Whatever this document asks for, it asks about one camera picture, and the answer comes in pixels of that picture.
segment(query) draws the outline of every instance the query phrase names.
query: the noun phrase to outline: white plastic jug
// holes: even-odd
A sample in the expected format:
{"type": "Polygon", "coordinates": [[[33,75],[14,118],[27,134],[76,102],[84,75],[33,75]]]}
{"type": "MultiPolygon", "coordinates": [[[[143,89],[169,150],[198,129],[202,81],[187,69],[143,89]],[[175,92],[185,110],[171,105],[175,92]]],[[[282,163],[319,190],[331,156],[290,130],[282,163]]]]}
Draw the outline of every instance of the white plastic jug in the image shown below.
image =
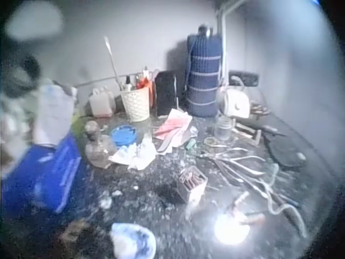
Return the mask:
{"type": "Polygon", "coordinates": [[[113,113],[115,113],[116,112],[116,103],[115,103],[115,97],[114,97],[113,92],[110,91],[107,86],[104,86],[103,88],[101,88],[101,91],[106,92],[108,94],[110,107],[111,107],[113,113]]]}
{"type": "Polygon", "coordinates": [[[105,91],[95,88],[89,98],[92,115],[97,118],[111,117],[113,115],[112,107],[109,101],[109,95],[105,91]]]}

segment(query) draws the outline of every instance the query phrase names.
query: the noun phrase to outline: green object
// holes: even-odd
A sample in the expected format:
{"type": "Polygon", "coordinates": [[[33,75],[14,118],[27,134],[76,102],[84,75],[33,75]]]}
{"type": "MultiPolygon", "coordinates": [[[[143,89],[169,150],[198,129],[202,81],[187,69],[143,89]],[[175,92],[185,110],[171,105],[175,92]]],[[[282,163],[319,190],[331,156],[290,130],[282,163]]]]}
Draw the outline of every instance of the green object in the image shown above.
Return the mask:
{"type": "Polygon", "coordinates": [[[186,145],[185,149],[186,150],[190,150],[192,147],[194,147],[195,144],[196,144],[196,140],[195,139],[190,139],[188,144],[186,145]]]}

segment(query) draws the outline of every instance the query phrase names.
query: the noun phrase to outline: small glass jar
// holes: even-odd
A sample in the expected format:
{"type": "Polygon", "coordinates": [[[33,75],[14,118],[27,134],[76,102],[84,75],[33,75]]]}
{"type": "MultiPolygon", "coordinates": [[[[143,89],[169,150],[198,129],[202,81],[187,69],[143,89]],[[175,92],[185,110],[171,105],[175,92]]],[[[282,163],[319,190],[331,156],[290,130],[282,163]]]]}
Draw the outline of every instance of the small glass jar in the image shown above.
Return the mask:
{"type": "Polygon", "coordinates": [[[232,120],[227,116],[220,116],[215,125],[214,135],[220,141],[227,141],[231,137],[232,120]]]}

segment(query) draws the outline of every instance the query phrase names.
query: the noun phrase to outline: small cardboard box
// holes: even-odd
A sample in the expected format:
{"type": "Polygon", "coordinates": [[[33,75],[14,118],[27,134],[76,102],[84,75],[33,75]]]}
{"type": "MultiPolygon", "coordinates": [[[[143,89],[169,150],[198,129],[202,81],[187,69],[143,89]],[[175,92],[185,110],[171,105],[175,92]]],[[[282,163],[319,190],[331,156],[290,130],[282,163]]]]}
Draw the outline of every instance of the small cardboard box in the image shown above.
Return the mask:
{"type": "Polygon", "coordinates": [[[205,187],[208,181],[208,178],[196,167],[196,166],[191,166],[181,172],[190,172],[192,171],[194,174],[199,176],[200,178],[204,179],[204,182],[195,187],[192,190],[189,190],[185,184],[181,183],[180,180],[177,180],[177,192],[179,195],[182,197],[182,199],[189,203],[191,201],[193,202],[199,202],[201,199],[201,196],[203,195],[205,191],[205,187]]]}

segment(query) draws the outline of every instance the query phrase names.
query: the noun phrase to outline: blue plastic container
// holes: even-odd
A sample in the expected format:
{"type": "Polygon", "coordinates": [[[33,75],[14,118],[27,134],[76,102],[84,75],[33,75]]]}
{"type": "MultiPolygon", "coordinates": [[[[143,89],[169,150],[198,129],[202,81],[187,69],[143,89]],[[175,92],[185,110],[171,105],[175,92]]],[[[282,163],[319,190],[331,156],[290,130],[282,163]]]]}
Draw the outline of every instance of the blue plastic container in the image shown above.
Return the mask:
{"type": "Polygon", "coordinates": [[[114,128],[110,136],[117,147],[130,146],[136,142],[136,128],[130,125],[123,125],[114,128]]]}
{"type": "Polygon", "coordinates": [[[67,204],[80,159],[72,133],[57,149],[33,145],[9,177],[2,181],[3,208],[7,213],[19,216],[28,203],[35,203],[60,213],[67,204]]]}

